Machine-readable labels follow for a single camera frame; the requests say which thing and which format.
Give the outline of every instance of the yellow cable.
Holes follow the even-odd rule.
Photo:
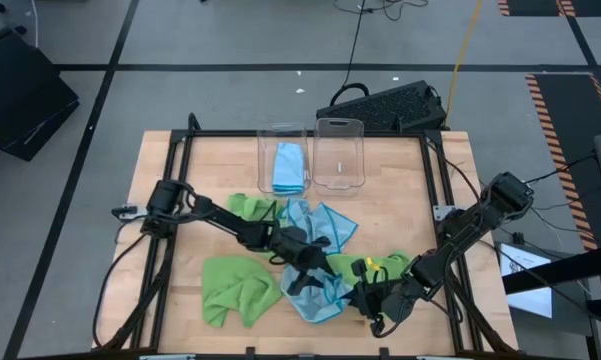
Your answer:
[[[447,100],[447,117],[444,118],[444,126],[447,126],[447,123],[449,122],[449,117],[451,116],[451,105],[453,103],[453,93],[456,88],[456,79],[458,78],[458,68],[462,64],[464,54],[467,52],[467,47],[469,47],[469,39],[471,38],[471,32],[473,31],[473,26],[476,24],[478,17],[480,16],[481,7],[482,0],[478,0],[478,2],[476,3],[476,8],[475,10],[473,10],[473,15],[471,15],[469,29],[467,29],[467,33],[464,36],[464,41],[462,42],[460,54],[458,54],[458,58],[456,59],[456,66],[453,68],[453,77],[451,78],[451,89],[449,89],[449,99]]]

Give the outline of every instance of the microfiber cloth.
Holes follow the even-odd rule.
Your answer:
[[[204,262],[202,318],[211,326],[222,327],[229,310],[236,310],[251,327],[281,296],[275,279],[255,259],[225,256]]]
[[[320,281],[323,288],[305,286],[297,296],[289,295],[286,289],[298,278],[298,275],[298,270],[286,266],[282,271],[280,287],[304,320],[312,324],[320,324],[340,315],[349,305],[350,300],[342,297],[353,290],[353,286],[344,283],[342,277],[329,275],[322,269],[309,270],[307,275]]]
[[[358,259],[366,259],[366,257],[360,255],[344,255],[344,254],[334,254],[327,256],[327,262],[329,266],[333,270],[334,273],[342,277],[342,281],[347,284],[354,286],[360,279],[353,274],[351,270],[351,264]],[[405,255],[402,251],[396,251],[393,254],[387,257],[372,257],[371,261],[374,264],[383,266],[387,269],[389,273],[389,280],[394,280],[400,278],[400,274],[404,269],[409,265],[411,259],[407,255]],[[367,281],[373,282],[373,274],[376,271],[367,265]],[[384,272],[380,272],[378,275],[378,280],[382,281],[384,279]]]
[[[269,211],[274,202],[276,203],[275,209]],[[227,207],[231,213],[247,221],[273,220],[283,209],[283,205],[275,200],[246,196],[245,194],[229,195]]]
[[[358,224],[349,220],[324,203],[311,210],[305,199],[291,198],[279,216],[286,225],[297,226],[307,232],[307,242],[312,243],[326,236],[331,244],[323,251],[339,254],[345,243],[358,229]]]
[[[304,192],[304,152],[294,143],[278,143],[273,163],[273,192],[280,195]]]

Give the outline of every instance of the clear plastic container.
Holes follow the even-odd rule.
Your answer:
[[[282,143],[296,144],[302,149],[303,157],[303,187],[306,191],[311,186],[309,171],[309,153],[307,147],[307,128],[302,123],[277,123],[269,124],[258,130],[258,188],[266,194],[280,196],[302,195],[281,193],[275,191],[273,186],[274,168],[278,147]]]
[[[318,119],[313,139],[313,181],[321,195],[351,196],[366,181],[364,124],[353,119]]]

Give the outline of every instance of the light blue towel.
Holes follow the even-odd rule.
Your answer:
[[[299,144],[278,143],[272,183],[276,194],[293,195],[304,192],[304,152]]]
[[[309,270],[307,275],[322,282],[323,288],[305,286],[297,296],[289,295],[287,289],[299,274],[293,266],[286,266],[282,271],[280,287],[304,320],[319,324],[340,315],[349,305],[350,300],[342,297],[353,290],[353,286],[344,283],[342,276],[329,275],[322,269]]]
[[[312,243],[326,236],[331,244],[323,248],[327,255],[340,254],[345,243],[358,229],[358,224],[336,212],[324,203],[313,211],[304,199],[291,198],[279,216],[284,224],[297,226],[307,233],[307,242]]]

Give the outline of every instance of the black metal frame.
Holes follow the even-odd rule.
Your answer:
[[[166,159],[166,163],[165,163],[163,179],[171,179],[172,178],[172,172],[173,172],[173,167],[174,167],[174,163],[175,163],[175,155],[176,155],[177,147],[180,144],[180,142],[182,142],[183,139],[184,139],[184,149],[183,149],[183,153],[182,153],[182,161],[180,163],[180,171],[179,171],[179,175],[178,175],[178,180],[186,181],[187,170],[189,168],[189,160],[190,160],[190,156],[191,156],[192,143],[193,143],[194,137],[254,137],[256,135],[257,135],[257,133],[254,130],[201,130],[200,126],[197,124],[197,122],[195,122],[195,126],[193,129],[172,130],[171,137],[169,140],[169,148],[167,151],[167,159]],[[308,131],[308,136],[313,136],[313,131]],[[420,144],[421,154],[422,154],[422,162],[424,165],[425,180],[427,183],[427,190],[428,190],[428,195],[429,195],[430,209],[431,209],[431,215],[432,215],[431,218],[432,218],[433,226],[435,229],[437,226],[437,221],[435,220],[435,217],[433,216],[433,206],[438,205],[438,196],[437,196],[437,191],[436,191],[435,179],[434,179],[434,175],[433,175],[433,168],[432,168],[431,159],[430,159],[431,152],[429,151],[429,147],[427,144],[428,141],[431,141],[433,143],[436,151],[438,152],[438,155],[436,155],[436,156],[438,157],[438,166],[439,166],[440,174],[441,174],[441,181],[442,181],[445,202],[447,205],[453,205],[453,203],[454,203],[453,193],[452,193],[452,189],[451,189],[451,182],[450,182],[449,173],[448,173],[448,169],[447,169],[447,164],[446,164],[445,160],[442,158],[442,156],[444,156],[444,149],[442,146],[442,136],[440,134],[440,131],[427,131],[426,133],[402,133],[402,134],[396,133],[393,131],[391,131],[391,132],[390,131],[373,131],[373,132],[365,133],[365,137],[405,137],[405,138],[417,138],[418,139],[419,144]],[[175,248],[176,237],[177,237],[177,226],[174,226],[173,235],[167,239],[164,239],[166,241],[167,248],[171,248],[171,249]],[[161,241],[161,239],[151,238],[151,243],[149,245],[149,251],[147,254],[147,262],[145,265],[145,270],[144,270],[143,279],[142,279],[142,287],[140,290],[141,297],[142,297],[142,295],[144,295],[147,292],[147,290],[152,282],[153,274],[154,274],[155,267],[156,267],[156,260],[157,260],[158,247],[159,247],[160,241]],[[436,234],[436,242],[437,242],[438,246],[442,242],[442,239],[440,239],[437,234]],[[170,254],[171,258],[167,259],[166,254]],[[165,258],[163,259],[163,261],[172,263],[172,260],[173,260],[173,251],[165,251]],[[458,269],[459,269],[458,275],[463,284],[463,287],[464,287],[465,291],[467,292],[467,294],[469,295],[469,297],[471,299],[473,299],[470,280],[469,280],[469,273],[467,270],[466,260],[464,259],[464,256],[462,256],[461,259],[458,261]],[[168,294],[168,287],[169,287],[168,278],[170,276],[170,271],[171,271],[171,268],[169,268],[169,274],[167,275],[167,281],[165,281],[164,285],[161,287],[161,289],[157,295],[157,300],[156,300],[156,311],[155,311],[155,316],[153,319],[154,321],[153,321],[153,325],[152,325],[152,329],[151,329],[149,348],[147,349],[147,350],[153,350],[154,353],[155,353],[155,350],[158,349],[158,346],[160,343],[160,334],[161,334],[162,321],[164,318],[166,297]],[[451,292],[451,289],[447,289],[445,287],[445,298],[447,301],[447,308],[449,309],[450,313],[455,313],[456,302],[452,301],[451,296],[454,296],[453,293]],[[464,348],[460,326],[454,319],[451,319],[451,318],[449,318],[449,326],[451,327],[451,337],[452,337],[452,341],[453,341],[454,351],[456,354],[459,354],[466,350]],[[133,331],[133,334],[131,336],[131,342],[130,342],[131,349],[140,349],[140,339],[142,337],[143,327],[144,327],[144,318],[142,318],[138,322],[136,328]],[[481,335],[478,331],[477,326],[471,319],[469,320],[469,327],[470,327],[470,331],[471,331],[473,350],[479,351],[479,352],[483,351]],[[248,354],[250,352],[249,349],[251,349],[251,348],[246,349],[247,355],[244,355],[244,354],[243,355],[241,355],[241,354],[213,355],[213,358],[215,358],[216,356],[219,356],[219,358],[222,358],[222,359],[229,359],[229,358],[243,359],[243,358],[245,358],[245,356],[248,357]],[[386,356],[381,356],[383,359],[384,358],[386,358],[386,359],[397,358],[395,356],[389,356],[388,349],[386,349],[386,348],[380,348],[379,353],[386,355]],[[335,356],[335,357],[320,356],[320,358],[325,358],[325,359],[334,358],[335,359],[335,358],[340,358],[340,357],[338,357],[338,356]],[[355,356],[355,357],[347,357],[347,358],[348,359],[354,359],[354,358],[355,359],[375,359],[375,358],[377,358],[377,356]]]

